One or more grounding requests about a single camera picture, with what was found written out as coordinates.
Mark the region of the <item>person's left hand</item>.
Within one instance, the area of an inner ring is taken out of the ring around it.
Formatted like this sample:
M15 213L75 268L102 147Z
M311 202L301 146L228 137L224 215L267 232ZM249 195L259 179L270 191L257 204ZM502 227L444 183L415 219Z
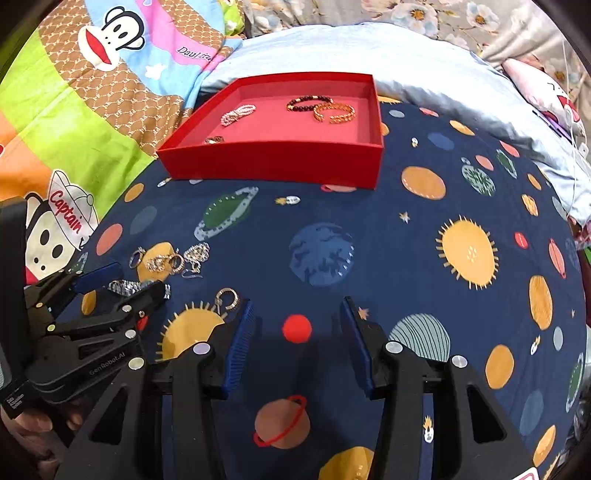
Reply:
M26 409L11 419L1 409L1 466L9 479L53 479L60 465L54 449L43 438L53 431L51 419L36 409Z

